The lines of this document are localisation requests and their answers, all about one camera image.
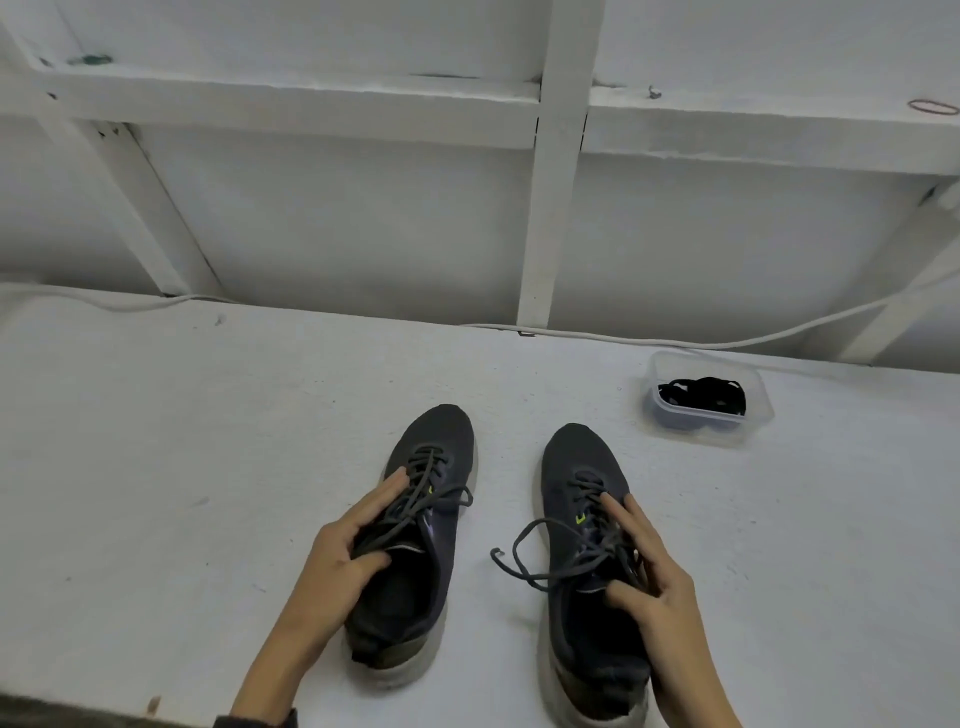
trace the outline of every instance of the clear plastic container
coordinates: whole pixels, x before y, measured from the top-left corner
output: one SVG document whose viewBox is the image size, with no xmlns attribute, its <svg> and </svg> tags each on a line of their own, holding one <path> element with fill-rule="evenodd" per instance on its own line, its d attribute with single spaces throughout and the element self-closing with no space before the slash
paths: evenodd
<svg viewBox="0 0 960 728">
<path fill-rule="evenodd" d="M 660 395 L 662 384 L 704 376 L 738 382 L 746 400 L 744 414 L 682 407 Z M 644 380 L 643 414 L 657 433 L 669 433 L 693 442 L 737 445 L 773 420 L 774 408 L 763 379 L 754 367 L 706 354 L 656 352 L 650 357 Z"/>
</svg>

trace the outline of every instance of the sneaker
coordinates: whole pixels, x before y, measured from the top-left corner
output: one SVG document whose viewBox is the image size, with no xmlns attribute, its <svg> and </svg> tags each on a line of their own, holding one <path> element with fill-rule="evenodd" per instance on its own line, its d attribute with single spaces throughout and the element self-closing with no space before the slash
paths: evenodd
<svg viewBox="0 0 960 728">
<path fill-rule="evenodd" d="M 360 594 L 347 618 L 346 645 L 359 672 L 379 688 L 413 682 L 430 667 L 444 633 L 457 520 L 473 503 L 476 442 L 453 404 L 407 427 L 384 473 L 405 466 L 410 485 L 354 539 L 353 557 L 385 550 L 391 565 Z"/>
<path fill-rule="evenodd" d="M 561 427 L 543 451 L 534 513 L 514 542 L 517 569 L 494 562 L 547 593 L 540 623 L 538 676 L 547 712 L 563 728 L 641 726 L 650 662 L 636 623 L 605 601 L 607 584 L 639 587 L 637 555 L 600 503 L 630 493 L 606 443 L 584 425 Z M 538 528 L 550 553 L 547 573 L 530 573 L 517 547 Z"/>
</svg>

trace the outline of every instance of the white cable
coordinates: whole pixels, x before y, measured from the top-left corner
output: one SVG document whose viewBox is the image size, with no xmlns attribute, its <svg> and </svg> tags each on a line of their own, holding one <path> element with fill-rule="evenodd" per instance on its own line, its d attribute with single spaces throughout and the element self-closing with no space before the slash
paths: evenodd
<svg viewBox="0 0 960 728">
<path fill-rule="evenodd" d="M 188 296 L 175 296 L 169 299 L 158 298 L 154 301 L 144 301 L 139 303 L 103 303 L 94 296 L 87 296 L 80 291 L 70 288 L 58 288 L 52 285 L 42 285 L 40 283 L 5 283 L 0 282 L 0 293 L 24 293 L 35 296 L 55 296 L 57 298 L 74 299 L 90 305 L 102 308 L 105 311 L 114 311 L 117 313 L 133 313 L 135 311 L 156 311 L 161 308 L 169 308 L 172 305 L 183 303 L 184 301 L 216 301 L 219 303 L 237 303 L 230 299 L 222 299 L 217 296 L 204 296 L 201 294 L 190 294 Z"/>
<path fill-rule="evenodd" d="M 858 313 L 863 313 L 864 311 L 870 311 L 874 308 L 881 308 L 882 306 L 892 303 L 897 299 L 910 296 L 919 291 L 924 291 L 928 288 L 940 285 L 941 283 L 946 283 L 948 280 L 953 280 L 960 276 L 960 271 L 953 271 L 952 273 L 942 276 L 938 279 L 930 280 L 921 285 L 913 286 L 912 288 L 906 288 L 898 293 L 893 293 L 889 296 L 884 296 L 882 299 L 877 299 L 870 303 L 863 303 L 861 305 L 854 306 L 853 308 L 848 308 L 844 311 L 837 311 L 836 313 L 831 313 L 827 316 L 821 316 L 819 319 L 814 319 L 813 321 L 808 321 L 805 324 L 799 324 L 792 328 L 787 328 L 783 331 L 777 331 L 776 333 L 768 333 L 764 336 L 755 336 L 752 339 L 743 339 L 742 341 L 726 341 L 726 342 L 717 342 L 711 344 L 698 344 L 691 341 L 675 341 L 673 339 L 630 339 L 623 336 L 606 336 L 600 333 L 587 333 L 585 331 L 559 331 L 552 328 L 533 328 L 533 327 L 515 327 L 509 326 L 507 324 L 460 324 L 462 327 L 467 328 L 494 328 L 502 331 L 520 331 L 521 333 L 535 333 L 541 336 L 557 336 L 563 339 L 587 339 L 589 341 L 606 341 L 612 344 L 627 344 L 630 346 L 638 347 L 677 347 L 679 349 L 742 349 L 743 347 L 751 347 L 754 344 L 766 344 L 768 341 L 777 341 L 778 339 L 785 339 L 787 336 L 793 336 L 795 333 L 800 333 L 801 331 L 806 331 L 809 328 L 815 328 L 818 326 L 823 326 L 824 324 L 831 324 L 834 321 L 840 321 L 841 319 L 846 319 L 850 316 L 855 316 Z M 183 303 L 184 301 L 216 301 L 219 303 L 237 303 L 236 301 L 231 301 L 230 299 L 219 298 L 217 296 L 203 296 L 200 294 L 191 294 L 189 296 L 176 296 L 170 299 L 157 299 L 156 301 L 147 301 L 144 303 L 103 303 L 98 301 L 92 296 L 85 296 L 76 290 L 71 290 L 69 288 L 58 288 L 56 286 L 47 286 L 41 285 L 38 283 L 3 283 L 0 282 L 0 293 L 27 293 L 27 294 L 36 294 L 39 296 L 58 296 L 61 298 L 75 299 L 76 301 L 82 301 L 84 303 L 89 303 L 94 305 L 97 308 L 103 308 L 105 311 L 117 311 L 117 312 L 133 312 L 133 311 L 154 311 L 160 308 L 167 308 L 172 305 L 177 305 L 178 303 Z"/>
<path fill-rule="evenodd" d="M 818 326 L 823 326 L 824 324 L 831 324 L 834 321 L 840 321 L 841 319 L 846 319 L 849 316 L 855 316 L 858 313 L 863 313 L 864 311 L 870 311 L 874 308 L 881 308 L 882 306 L 887 305 L 897 299 L 904 298 L 906 296 L 917 293 L 918 291 L 923 291 L 927 288 L 932 288 L 933 286 L 940 285 L 945 283 L 948 280 L 953 280 L 960 276 L 960 271 L 954 271 L 947 276 L 931 280 L 927 283 L 922 283 L 921 285 L 913 286 L 912 288 L 906 288 L 898 293 L 891 294 L 890 296 L 884 296 L 882 299 L 877 299 L 870 303 L 864 303 L 862 305 L 854 306 L 853 308 L 848 308 L 844 311 L 837 311 L 836 313 L 831 313 L 828 316 L 821 316 L 819 319 L 814 319 L 813 321 L 808 321 L 805 324 L 800 324 L 792 328 L 785 329 L 783 331 L 777 331 L 776 333 L 768 333 L 765 336 L 755 336 L 752 339 L 744 339 L 743 341 L 726 341 L 720 343 L 712 344 L 696 344 L 691 341 L 674 341 L 672 339 L 630 339 L 623 336 L 605 336 L 600 333 L 586 333 L 584 331 L 558 331 L 553 328 L 532 328 L 532 327 L 515 327 L 507 326 L 505 324 L 461 324 L 461 326 L 469 328 L 496 328 L 504 331 L 520 331 L 521 333 L 535 333 L 541 334 L 543 336 L 558 336 L 563 339 L 588 339 L 589 341 L 606 341 L 612 344 L 628 344 L 630 346 L 637 347 L 677 347 L 679 349 L 742 349 L 743 347 L 751 347 L 754 344 L 766 344 L 768 341 L 777 341 L 778 339 L 785 339 L 787 336 L 793 336 L 795 333 L 800 333 L 801 331 L 806 331 L 809 328 L 815 328 Z"/>
</svg>

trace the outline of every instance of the black cloth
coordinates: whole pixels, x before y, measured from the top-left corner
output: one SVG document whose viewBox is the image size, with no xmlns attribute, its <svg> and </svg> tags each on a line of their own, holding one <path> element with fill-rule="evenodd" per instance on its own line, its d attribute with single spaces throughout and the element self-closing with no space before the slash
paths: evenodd
<svg viewBox="0 0 960 728">
<path fill-rule="evenodd" d="M 213 728 L 297 728 L 297 709 L 290 711 L 287 719 L 278 726 L 245 717 L 220 716 L 213 721 Z"/>
</svg>

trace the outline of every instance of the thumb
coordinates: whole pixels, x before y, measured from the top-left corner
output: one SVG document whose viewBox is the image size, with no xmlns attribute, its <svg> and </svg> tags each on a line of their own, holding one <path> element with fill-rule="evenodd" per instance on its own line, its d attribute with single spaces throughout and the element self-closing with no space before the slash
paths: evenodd
<svg viewBox="0 0 960 728">
<path fill-rule="evenodd" d="M 390 554 L 386 551 L 372 551 L 358 556 L 350 562 L 350 568 L 356 572 L 364 586 L 373 575 L 390 566 Z"/>
<path fill-rule="evenodd" d="M 656 604 L 657 599 L 622 581 L 614 580 L 607 585 L 607 601 L 612 607 L 629 614 L 642 627 L 649 622 L 651 607 Z"/>
</svg>

